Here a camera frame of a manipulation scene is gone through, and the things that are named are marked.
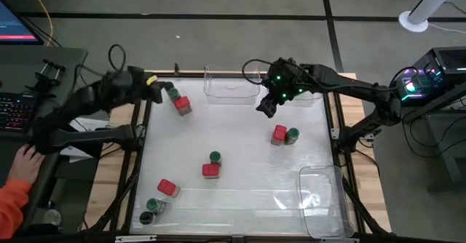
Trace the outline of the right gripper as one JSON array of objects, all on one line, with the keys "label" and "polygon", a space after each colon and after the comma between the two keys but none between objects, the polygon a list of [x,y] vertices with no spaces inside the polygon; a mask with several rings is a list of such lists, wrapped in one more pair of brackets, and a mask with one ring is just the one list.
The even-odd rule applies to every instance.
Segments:
[{"label": "right gripper", "polygon": [[280,57],[274,61],[262,79],[262,86],[266,88],[267,94],[256,110],[265,113],[269,119],[275,115],[278,105],[309,91],[301,69],[292,58]]}]

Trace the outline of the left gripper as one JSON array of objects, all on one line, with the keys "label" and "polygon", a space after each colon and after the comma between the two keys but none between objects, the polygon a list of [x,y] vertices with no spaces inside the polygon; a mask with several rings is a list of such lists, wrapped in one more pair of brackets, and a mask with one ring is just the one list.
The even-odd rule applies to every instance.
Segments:
[{"label": "left gripper", "polygon": [[168,91],[174,88],[171,81],[158,81],[157,85],[147,84],[148,77],[142,68],[128,66],[127,72],[131,76],[130,86],[124,92],[124,100],[151,100],[160,104],[163,102],[162,89]]}]

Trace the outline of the red lid paprika tin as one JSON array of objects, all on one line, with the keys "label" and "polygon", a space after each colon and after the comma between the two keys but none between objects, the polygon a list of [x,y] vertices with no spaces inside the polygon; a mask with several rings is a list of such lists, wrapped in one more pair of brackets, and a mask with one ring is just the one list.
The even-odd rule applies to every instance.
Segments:
[{"label": "red lid paprika tin", "polygon": [[205,179],[216,179],[220,177],[221,167],[216,163],[203,164],[202,166],[202,176]]},{"label": "red lid paprika tin", "polygon": [[157,190],[166,196],[177,197],[180,188],[170,180],[161,179],[157,186]]},{"label": "red lid paprika tin", "polygon": [[277,124],[271,137],[271,144],[281,146],[285,142],[287,127]]},{"label": "red lid paprika tin", "polygon": [[184,116],[192,111],[190,100],[187,96],[182,96],[174,102],[174,106],[180,116]]}]

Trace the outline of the clear plastic bin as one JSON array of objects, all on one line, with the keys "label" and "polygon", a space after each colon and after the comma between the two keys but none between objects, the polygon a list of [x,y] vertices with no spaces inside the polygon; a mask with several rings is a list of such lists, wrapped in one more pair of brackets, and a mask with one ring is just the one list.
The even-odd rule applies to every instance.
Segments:
[{"label": "clear plastic bin", "polygon": [[257,69],[246,72],[244,77],[241,71],[221,71],[216,65],[207,65],[204,67],[203,92],[210,104],[253,105],[261,87],[252,81],[259,80]]},{"label": "clear plastic bin", "polygon": [[311,237],[341,239],[354,234],[339,167],[302,167],[296,185],[300,216]]}]

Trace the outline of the white paper sheet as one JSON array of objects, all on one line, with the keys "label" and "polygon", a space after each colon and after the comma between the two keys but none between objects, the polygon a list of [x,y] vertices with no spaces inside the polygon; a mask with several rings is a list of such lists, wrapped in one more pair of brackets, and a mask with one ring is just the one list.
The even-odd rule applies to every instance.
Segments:
[{"label": "white paper sheet", "polygon": [[[78,117],[74,119],[70,126],[78,130],[79,132],[94,131],[98,128],[107,128],[110,126],[109,120],[104,119],[89,119],[84,117]],[[92,156],[89,152],[85,152],[80,148],[69,146],[64,148],[60,152],[61,156],[67,156],[70,163],[78,162],[84,159],[91,159]]]}]

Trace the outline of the black clamp stand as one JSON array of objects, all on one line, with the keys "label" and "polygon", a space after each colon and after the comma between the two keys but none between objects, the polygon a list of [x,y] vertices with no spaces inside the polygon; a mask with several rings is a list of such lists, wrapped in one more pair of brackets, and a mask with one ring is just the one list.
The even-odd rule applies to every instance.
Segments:
[{"label": "black clamp stand", "polygon": [[[32,92],[47,94],[53,87],[60,85],[59,76],[65,73],[66,67],[48,59],[43,59],[42,62],[44,64],[43,68],[40,72],[35,73],[36,84],[32,87],[26,86],[26,88]],[[52,78],[47,75],[48,69],[55,71],[55,75]]]}]

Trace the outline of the dark lid glass jar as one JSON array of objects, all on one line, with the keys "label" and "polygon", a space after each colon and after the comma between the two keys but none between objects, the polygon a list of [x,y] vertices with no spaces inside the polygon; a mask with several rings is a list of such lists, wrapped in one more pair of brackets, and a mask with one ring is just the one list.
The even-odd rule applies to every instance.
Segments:
[{"label": "dark lid glass jar", "polygon": [[160,220],[160,214],[158,212],[145,211],[139,216],[139,222],[142,225],[155,225]]}]

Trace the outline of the dark grey desk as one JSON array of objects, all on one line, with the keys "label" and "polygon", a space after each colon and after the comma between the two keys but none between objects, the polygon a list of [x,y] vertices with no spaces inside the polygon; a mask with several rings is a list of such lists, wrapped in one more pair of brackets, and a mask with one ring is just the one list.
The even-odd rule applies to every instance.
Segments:
[{"label": "dark grey desk", "polygon": [[[0,92],[28,94],[37,97],[34,118],[26,132],[6,132],[0,130],[0,139],[27,139],[32,136],[32,126],[36,118],[46,116],[54,107],[63,105],[75,85],[75,67],[84,63],[88,51],[85,49],[44,47],[44,46],[0,46]],[[40,72],[43,59],[64,65],[66,71],[59,76],[60,85],[47,94],[32,92],[26,86],[37,82],[35,73]],[[47,70],[52,78],[55,71]]]}]

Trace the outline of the backlit keyboard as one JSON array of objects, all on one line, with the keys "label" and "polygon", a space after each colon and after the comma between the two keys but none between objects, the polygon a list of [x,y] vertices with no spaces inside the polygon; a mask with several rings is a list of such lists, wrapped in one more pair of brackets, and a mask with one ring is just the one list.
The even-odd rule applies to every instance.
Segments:
[{"label": "backlit keyboard", "polygon": [[34,95],[0,92],[0,130],[26,132],[34,118],[36,104]]}]

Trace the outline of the person's hand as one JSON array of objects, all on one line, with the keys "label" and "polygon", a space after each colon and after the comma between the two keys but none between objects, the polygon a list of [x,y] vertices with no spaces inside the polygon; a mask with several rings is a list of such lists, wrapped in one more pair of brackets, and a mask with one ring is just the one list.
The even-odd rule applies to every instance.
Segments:
[{"label": "person's hand", "polygon": [[36,146],[28,144],[21,146],[15,154],[8,181],[23,181],[33,185],[39,175],[39,170],[45,155],[36,151]]}]

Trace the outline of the lit computer monitor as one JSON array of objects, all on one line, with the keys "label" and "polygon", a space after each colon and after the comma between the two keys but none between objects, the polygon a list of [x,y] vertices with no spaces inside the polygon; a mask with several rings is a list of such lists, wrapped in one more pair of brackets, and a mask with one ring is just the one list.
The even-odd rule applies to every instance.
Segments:
[{"label": "lit computer monitor", "polygon": [[43,45],[44,41],[11,7],[0,0],[0,45]]}]

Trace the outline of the computer tower with lights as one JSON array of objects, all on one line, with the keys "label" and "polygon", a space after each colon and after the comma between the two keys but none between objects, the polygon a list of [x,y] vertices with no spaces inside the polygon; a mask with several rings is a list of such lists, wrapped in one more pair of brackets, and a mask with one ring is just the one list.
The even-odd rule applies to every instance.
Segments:
[{"label": "computer tower with lights", "polygon": [[425,105],[466,82],[466,47],[434,47],[391,83],[403,107]]}]

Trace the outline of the grey computer stand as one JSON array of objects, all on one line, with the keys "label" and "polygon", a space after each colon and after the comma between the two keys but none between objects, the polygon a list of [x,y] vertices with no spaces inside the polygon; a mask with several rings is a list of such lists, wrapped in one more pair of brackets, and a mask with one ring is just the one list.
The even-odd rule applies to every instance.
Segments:
[{"label": "grey computer stand", "polygon": [[430,191],[466,192],[466,82],[409,111],[402,130],[411,153],[446,172],[446,183],[436,181]]}]

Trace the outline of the white pole stand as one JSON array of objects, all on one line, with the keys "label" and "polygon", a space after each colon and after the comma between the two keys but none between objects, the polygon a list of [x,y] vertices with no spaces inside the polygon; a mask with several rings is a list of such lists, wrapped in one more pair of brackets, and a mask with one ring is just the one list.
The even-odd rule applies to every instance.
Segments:
[{"label": "white pole stand", "polygon": [[402,12],[398,16],[399,24],[407,31],[414,33],[425,32],[430,24],[428,18],[446,0],[421,0],[411,11]]}]

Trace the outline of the silver bracket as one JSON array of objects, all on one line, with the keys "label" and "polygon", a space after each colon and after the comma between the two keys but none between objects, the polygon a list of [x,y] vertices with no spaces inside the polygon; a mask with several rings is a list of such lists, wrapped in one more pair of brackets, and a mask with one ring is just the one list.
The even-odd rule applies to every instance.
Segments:
[{"label": "silver bracket", "polygon": [[147,243],[155,242],[157,240],[156,235],[128,235],[128,236],[117,236],[114,243]]},{"label": "silver bracket", "polygon": [[322,238],[319,243],[360,243],[360,240],[354,238],[333,237]]}]

